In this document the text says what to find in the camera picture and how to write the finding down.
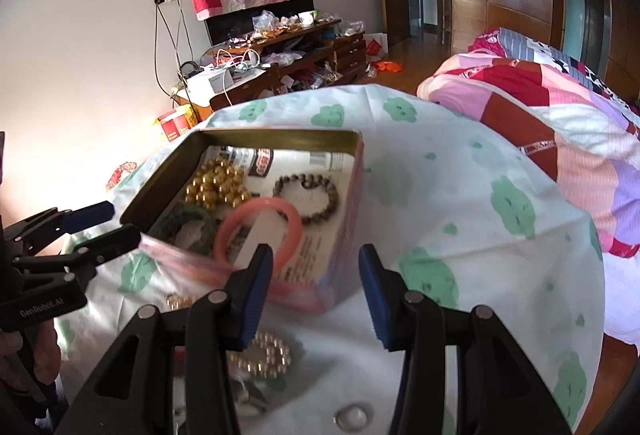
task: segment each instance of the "barcode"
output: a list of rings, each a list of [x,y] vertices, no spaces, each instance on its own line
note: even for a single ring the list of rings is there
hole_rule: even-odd
[[[327,152],[309,152],[309,164],[311,166],[325,166]]]

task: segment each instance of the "wooden floor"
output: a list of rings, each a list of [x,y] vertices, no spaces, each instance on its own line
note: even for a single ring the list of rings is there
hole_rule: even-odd
[[[423,40],[409,38],[389,48],[388,59],[401,63],[404,67],[402,72],[379,72],[375,78],[365,78],[360,83],[379,83],[415,95],[418,85],[449,56],[449,51],[437,43],[433,34],[425,34]],[[600,422],[624,388],[637,362],[635,346],[604,336],[593,395],[577,435],[588,435]]]
[[[402,64],[402,72],[378,72],[375,78],[364,78],[360,83],[378,83],[415,95],[418,85],[449,56],[448,48],[438,44],[435,34],[425,34],[423,40],[409,38],[389,47],[387,59]]]

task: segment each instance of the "silver ring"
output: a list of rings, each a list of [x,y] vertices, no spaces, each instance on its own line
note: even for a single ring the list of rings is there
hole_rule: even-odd
[[[334,414],[334,424],[345,433],[359,433],[371,423],[370,408],[354,402]]]

